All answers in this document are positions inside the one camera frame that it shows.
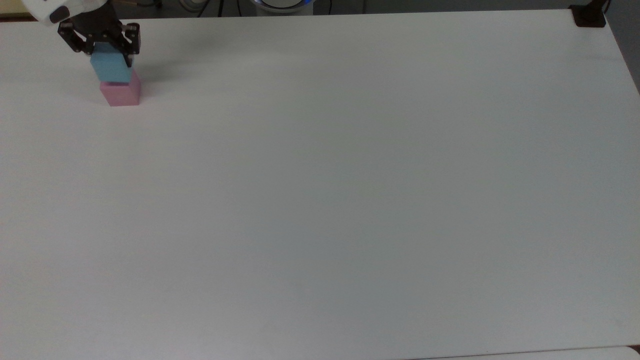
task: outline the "black bracket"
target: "black bracket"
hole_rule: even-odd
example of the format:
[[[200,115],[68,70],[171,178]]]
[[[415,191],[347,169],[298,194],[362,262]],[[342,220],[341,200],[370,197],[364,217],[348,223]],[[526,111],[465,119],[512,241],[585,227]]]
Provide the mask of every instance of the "black bracket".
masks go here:
[[[604,28],[607,21],[604,18],[602,7],[607,1],[609,0],[593,0],[587,5],[569,6],[575,24],[580,28]]]
[[[71,50],[87,55],[93,54],[96,42],[108,42],[120,51],[128,67],[133,64],[133,56],[140,54],[140,25],[135,22],[123,25],[110,1],[97,10],[61,21],[58,34]]]

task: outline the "white table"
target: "white table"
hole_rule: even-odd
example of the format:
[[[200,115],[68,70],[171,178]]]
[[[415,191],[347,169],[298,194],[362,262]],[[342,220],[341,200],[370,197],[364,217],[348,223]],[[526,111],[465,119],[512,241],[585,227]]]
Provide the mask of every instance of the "white table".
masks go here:
[[[568,10],[141,20],[109,108],[0,24],[0,349],[386,360],[640,343],[640,97]]]

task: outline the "floor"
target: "floor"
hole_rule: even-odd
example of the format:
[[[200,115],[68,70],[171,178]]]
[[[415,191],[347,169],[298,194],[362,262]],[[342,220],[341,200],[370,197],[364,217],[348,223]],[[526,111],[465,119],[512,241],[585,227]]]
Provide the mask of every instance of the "floor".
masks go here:
[[[178,0],[163,0],[162,8],[132,5],[135,0],[114,0],[123,19],[195,17],[182,8]],[[250,0],[209,0],[203,17],[216,17],[220,1],[222,16],[255,16]],[[571,4],[586,4],[588,0],[317,0],[316,15],[399,12],[454,12],[488,10],[566,9]],[[640,1],[612,0],[607,13],[611,29],[618,41],[636,87],[640,89]]]

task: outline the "cable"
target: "cable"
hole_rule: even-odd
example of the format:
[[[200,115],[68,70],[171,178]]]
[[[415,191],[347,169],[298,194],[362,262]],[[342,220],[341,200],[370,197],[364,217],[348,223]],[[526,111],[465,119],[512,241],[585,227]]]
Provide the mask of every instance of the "cable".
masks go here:
[[[204,10],[207,8],[207,6],[209,5],[209,1],[211,0],[207,0],[204,5],[202,6],[202,10],[200,10],[200,12],[198,13],[198,16],[196,17],[201,17],[202,13],[204,13]],[[220,0],[220,6],[218,7],[218,17],[220,17],[220,15],[222,14],[222,4],[225,2],[225,0]]]

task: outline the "foam cube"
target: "foam cube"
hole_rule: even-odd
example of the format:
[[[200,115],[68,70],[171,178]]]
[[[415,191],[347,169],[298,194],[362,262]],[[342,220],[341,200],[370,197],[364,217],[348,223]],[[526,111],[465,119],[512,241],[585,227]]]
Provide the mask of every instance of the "foam cube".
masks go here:
[[[135,70],[131,71],[131,81],[128,83],[113,83],[103,81],[100,91],[107,99],[109,106],[133,106],[140,103],[140,78]]]
[[[95,43],[91,66],[100,81],[128,83],[131,80],[131,68],[127,66],[122,53],[108,42]]]

